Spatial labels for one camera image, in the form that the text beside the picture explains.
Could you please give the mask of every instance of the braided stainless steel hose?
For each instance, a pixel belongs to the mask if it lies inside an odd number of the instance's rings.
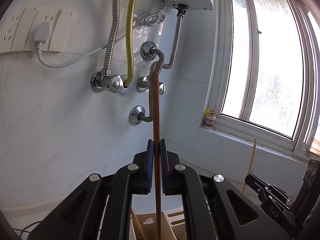
[[[159,57],[159,60],[156,62],[153,62],[150,67],[149,76],[152,76],[152,73],[154,71],[158,72],[160,74],[162,68],[164,69],[171,69],[175,63],[176,55],[177,55],[177,49],[179,44],[179,38],[180,38],[180,30],[181,30],[181,22],[182,22],[182,15],[177,15],[177,23],[176,23],[176,29],[174,33],[173,43],[172,43],[172,49],[171,49],[171,55],[170,55],[170,61],[169,64],[165,64],[165,56],[163,52],[159,49],[152,49],[152,53],[156,54]],[[144,114],[141,114],[138,116],[138,119],[144,122],[152,122],[153,121],[153,97],[152,97],[152,79],[150,79],[150,88],[149,88],[149,116],[145,116]]]
[[[113,49],[120,23],[120,0],[112,0],[112,25],[109,34],[106,55],[104,57],[104,69],[110,69]]]
[[[174,38],[173,38],[173,43],[172,43],[170,61],[169,61],[169,64],[163,65],[164,69],[171,69],[174,65],[175,60],[176,60],[177,49],[178,49],[179,38],[180,38],[181,23],[182,23],[182,15],[178,15],[177,16],[177,23],[176,23],[176,30],[174,32]]]
[[[158,64],[157,61],[155,61],[151,64],[149,76],[152,76],[152,73],[155,70],[157,64]],[[140,116],[138,116],[138,119],[143,122],[152,122],[153,121],[152,79],[150,79],[150,89],[149,89],[149,116],[145,116],[144,114],[141,114]]]

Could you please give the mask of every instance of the metal screw head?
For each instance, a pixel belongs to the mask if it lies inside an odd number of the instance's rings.
[[[101,79],[100,71],[94,73],[93,76],[91,77],[90,85],[95,92],[102,92],[104,90],[104,88],[99,83],[100,79]]]
[[[138,168],[138,165],[135,163],[131,163],[128,165],[128,170],[135,171]]]
[[[314,177],[315,177],[315,171],[313,171],[313,173],[312,173],[312,175],[311,175],[310,182],[313,181]]]
[[[183,170],[186,169],[186,167],[185,167],[183,164],[181,164],[181,163],[175,165],[174,168],[175,168],[177,171],[183,171]]]
[[[99,180],[99,179],[100,179],[100,176],[99,176],[99,174],[97,174],[97,173],[91,174],[91,175],[89,176],[89,180],[92,181],[92,182],[95,182],[95,181],[97,181],[97,180]]]
[[[159,94],[162,96],[165,93],[165,84],[164,83],[160,83],[159,85]]]
[[[142,93],[147,90],[145,88],[145,85],[147,84],[147,82],[148,82],[148,79],[146,77],[139,77],[138,78],[137,85],[136,85],[138,92]]]
[[[223,182],[223,181],[224,181],[224,177],[223,177],[221,174],[214,175],[214,176],[213,176],[213,179],[214,179],[216,182]]]
[[[115,81],[112,86],[113,86],[114,89],[118,89],[120,87],[120,82],[119,81]]]

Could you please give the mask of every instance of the wooden stick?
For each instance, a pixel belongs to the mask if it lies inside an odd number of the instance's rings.
[[[161,169],[160,169],[160,102],[159,102],[159,74],[152,74],[153,97],[153,144],[155,162],[155,189],[156,189],[156,219],[157,240],[161,240]]]
[[[250,160],[250,165],[249,165],[249,169],[248,169],[248,172],[247,172],[247,176],[250,174],[250,171],[251,171],[251,168],[252,168],[254,153],[256,151],[256,145],[257,145],[257,138],[255,137],[254,141],[253,141],[253,150],[252,150],[252,154],[251,154],[251,160]],[[247,186],[246,183],[243,184],[243,187],[242,187],[242,190],[241,190],[242,193],[244,192],[245,186]]]
[[[135,212],[133,211],[133,209],[131,209],[131,215],[132,215],[132,220],[134,221],[134,223],[136,224],[140,234],[142,235],[143,240],[148,240],[146,234],[144,233],[142,226],[140,225],[140,222],[137,218],[137,215],[135,214]]]

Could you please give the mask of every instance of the window glass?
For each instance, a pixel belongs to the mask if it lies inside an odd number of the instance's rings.
[[[253,0],[259,32],[258,79],[249,122],[292,137],[300,110],[303,61],[286,0]]]
[[[316,22],[316,20],[314,19],[313,15],[311,12],[308,13],[308,17],[310,19],[312,28],[315,32],[316,35],[316,39],[317,39],[317,46],[319,47],[320,44],[320,28]],[[318,155],[320,155],[320,119],[318,121],[318,126],[316,128],[316,132],[310,147],[310,151],[313,153],[316,153]]]
[[[233,48],[227,94],[222,113],[239,117],[249,62],[249,26],[244,0],[232,0]]]

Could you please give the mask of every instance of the wall socket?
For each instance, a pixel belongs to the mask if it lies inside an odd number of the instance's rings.
[[[34,33],[44,21],[49,22],[50,36],[42,50],[62,52],[75,16],[71,9],[44,6],[12,10],[0,22],[0,53],[35,51]]]
[[[13,40],[25,10],[26,8],[17,9],[5,16],[0,29],[0,53],[11,51]]]
[[[62,12],[62,9],[54,8],[54,7],[45,7],[45,6],[42,7],[41,6],[38,9],[36,16],[31,24],[29,34],[27,36],[26,44],[24,46],[24,50],[31,50],[31,51],[36,50],[34,34],[35,34],[37,28],[39,27],[39,25],[44,21],[49,22],[50,35],[49,35],[49,38],[46,41],[46,43],[44,43],[42,45],[42,51],[46,51],[49,49],[49,44],[50,44],[50,41],[52,38],[52,34],[53,34],[54,28],[58,22],[58,19],[59,19],[61,12]]]

